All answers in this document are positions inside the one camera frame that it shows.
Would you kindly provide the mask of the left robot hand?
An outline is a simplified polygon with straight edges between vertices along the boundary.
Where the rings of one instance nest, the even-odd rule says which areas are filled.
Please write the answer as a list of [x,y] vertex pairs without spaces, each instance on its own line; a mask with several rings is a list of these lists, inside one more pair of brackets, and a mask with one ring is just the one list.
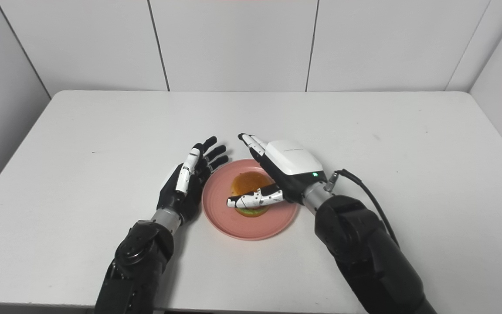
[[164,225],[165,216],[180,225],[193,221],[199,212],[204,185],[229,161],[227,147],[217,146],[217,142],[217,137],[210,137],[193,145],[185,161],[177,165],[162,187],[153,221]]

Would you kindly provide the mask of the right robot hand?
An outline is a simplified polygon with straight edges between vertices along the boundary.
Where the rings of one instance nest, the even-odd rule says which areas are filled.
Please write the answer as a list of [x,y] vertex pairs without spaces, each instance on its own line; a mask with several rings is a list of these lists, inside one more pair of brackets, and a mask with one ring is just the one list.
[[258,208],[288,201],[304,205],[305,195],[328,179],[319,160],[303,145],[291,140],[263,142],[256,135],[240,133],[238,138],[273,179],[274,183],[227,199],[230,208]]

